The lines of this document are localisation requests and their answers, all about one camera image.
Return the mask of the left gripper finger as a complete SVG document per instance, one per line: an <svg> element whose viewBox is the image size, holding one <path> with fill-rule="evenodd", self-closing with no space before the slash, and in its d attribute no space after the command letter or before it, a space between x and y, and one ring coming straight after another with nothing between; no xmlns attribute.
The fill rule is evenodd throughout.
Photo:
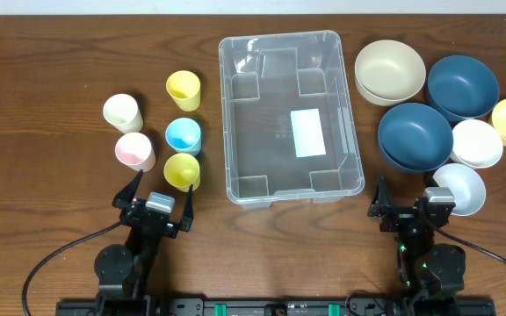
<svg viewBox="0 0 506 316"><path fill-rule="evenodd" d="M193 204L192 204L193 185L189 187L187 197L184 204L184 210L180 221L180 230L189 232L194 220Z"/></svg>
<svg viewBox="0 0 506 316"><path fill-rule="evenodd" d="M139 187L144 171L140 169L135 177L121 189L113 198L112 206L118 209L126 209L132 205L134 195Z"/></svg>

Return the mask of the light blue bowl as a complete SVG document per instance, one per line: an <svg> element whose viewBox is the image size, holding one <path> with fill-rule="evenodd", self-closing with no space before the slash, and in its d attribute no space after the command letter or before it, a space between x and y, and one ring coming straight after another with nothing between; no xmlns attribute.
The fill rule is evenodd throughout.
<svg viewBox="0 0 506 316"><path fill-rule="evenodd" d="M448 188L455 197L452 215L470 216L484 205L487 191L480 175L466 165L449 163L439 168L432 176L439 187Z"/></svg>

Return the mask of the dark blue bowl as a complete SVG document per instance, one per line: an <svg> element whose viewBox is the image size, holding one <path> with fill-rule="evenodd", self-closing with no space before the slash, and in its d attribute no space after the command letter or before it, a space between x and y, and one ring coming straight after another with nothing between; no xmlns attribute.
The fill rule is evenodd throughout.
<svg viewBox="0 0 506 316"><path fill-rule="evenodd" d="M452 152L452 128L425 104L405 103L388 110L378 127L378 148L392 167L425 173L445 164Z"/></svg>
<svg viewBox="0 0 506 316"><path fill-rule="evenodd" d="M451 55L437 61L428 74L428 105L450 122L477 119L499 102L500 87L494 72L481 61Z"/></svg>

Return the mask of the white bowl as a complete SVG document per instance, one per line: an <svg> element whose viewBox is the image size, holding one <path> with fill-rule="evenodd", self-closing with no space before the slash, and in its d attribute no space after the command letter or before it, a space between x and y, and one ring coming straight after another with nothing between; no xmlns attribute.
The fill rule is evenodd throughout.
<svg viewBox="0 0 506 316"><path fill-rule="evenodd" d="M503 144L499 133L490 124L467 119L452 129L453 148L450 158L472 169L486 169L502 158Z"/></svg>

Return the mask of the beige bowl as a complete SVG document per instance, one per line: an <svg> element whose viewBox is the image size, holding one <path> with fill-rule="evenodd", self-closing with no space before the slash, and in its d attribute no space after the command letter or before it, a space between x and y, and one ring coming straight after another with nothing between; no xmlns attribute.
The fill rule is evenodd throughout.
<svg viewBox="0 0 506 316"><path fill-rule="evenodd" d="M383 39L365 46L355 65L355 84L368 102L392 106L416 95L424 86L426 67L421 55L400 41Z"/></svg>

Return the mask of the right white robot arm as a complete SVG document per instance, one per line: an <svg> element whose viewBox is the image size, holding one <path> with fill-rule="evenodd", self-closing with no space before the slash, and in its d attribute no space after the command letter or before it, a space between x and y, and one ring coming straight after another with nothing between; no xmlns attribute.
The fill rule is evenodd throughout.
<svg viewBox="0 0 506 316"><path fill-rule="evenodd" d="M455 197L445 187L429 187L412 206L396 206L385 179L377 182L367 215L381 219L380 231L397 234L400 279L416 299L449 296L464 288L465 251L434 241L454 207Z"/></svg>

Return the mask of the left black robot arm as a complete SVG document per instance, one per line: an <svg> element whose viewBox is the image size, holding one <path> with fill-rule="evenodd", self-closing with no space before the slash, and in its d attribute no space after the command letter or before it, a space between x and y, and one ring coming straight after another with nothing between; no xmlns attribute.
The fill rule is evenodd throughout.
<svg viewBox="0 0 506 316"><path fill-rule="evenodd" d="M147 287L148 275L154 265L162 238L175 239L177 233L189 232L194 219L190 188L179 222L170 220L175 199L152 192L146 199L135 193L143 172L121 189L113 198L112 206L120 209L120 224L130 232L126 242L102 249L94 269L99 280L98 293L113 298L137 298Z"/></svg>

